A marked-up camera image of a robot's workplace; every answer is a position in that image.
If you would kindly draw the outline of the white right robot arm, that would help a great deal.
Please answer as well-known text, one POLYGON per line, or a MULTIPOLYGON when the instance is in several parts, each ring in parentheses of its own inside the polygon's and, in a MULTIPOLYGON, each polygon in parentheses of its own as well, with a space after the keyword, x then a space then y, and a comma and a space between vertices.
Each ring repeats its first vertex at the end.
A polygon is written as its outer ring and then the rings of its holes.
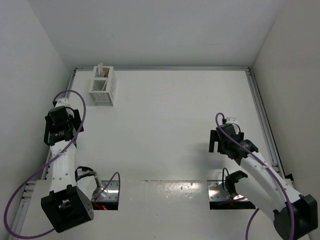
POLYGON ((209 151, 217 151, 234 160, 242 169, 223 179, 227 197, 241 195, 272 221, 283 240, 297 240, 318 228, 318 203, 290 186, 264 160, 258 148, 231 123, 210 132, 209 151))

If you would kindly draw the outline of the black gold mascara tube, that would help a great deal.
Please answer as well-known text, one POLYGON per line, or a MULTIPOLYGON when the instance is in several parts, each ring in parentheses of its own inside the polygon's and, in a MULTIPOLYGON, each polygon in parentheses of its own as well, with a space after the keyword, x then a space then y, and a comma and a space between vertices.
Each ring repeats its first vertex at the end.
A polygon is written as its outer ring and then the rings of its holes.
POLYGON ((108 77, 109 70, 110 70, 109 68, 106 68, 106 69, 105 69, 105 74, 104 74, 104 77, 105 77, 105 78, 107 78, 107 77, 108 77))

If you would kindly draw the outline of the pink makeup pen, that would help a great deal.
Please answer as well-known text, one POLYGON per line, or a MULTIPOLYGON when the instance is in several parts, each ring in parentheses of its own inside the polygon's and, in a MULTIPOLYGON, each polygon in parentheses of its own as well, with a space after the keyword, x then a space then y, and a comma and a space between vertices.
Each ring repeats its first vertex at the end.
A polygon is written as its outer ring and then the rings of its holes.
POLYGON ((104 76, 104 70, 103 70, 103 63, 101 62, 100 64, 99 64, 99 70, 100 70, 100 77, 103 77, 104 76))

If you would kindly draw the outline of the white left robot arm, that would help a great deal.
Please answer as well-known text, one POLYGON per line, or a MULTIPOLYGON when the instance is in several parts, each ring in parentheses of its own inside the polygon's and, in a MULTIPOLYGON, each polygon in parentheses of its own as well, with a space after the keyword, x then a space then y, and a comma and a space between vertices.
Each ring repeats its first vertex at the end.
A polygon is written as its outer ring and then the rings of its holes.
POLYGON ((75 169, 76 133, 82 132, 77 109, 56 106, 45 117, 44 143, 50 147, 52 176, 49 193, 41 198, 41 208, 57 233, 94 219, 92 195, 79 188, 75 169))

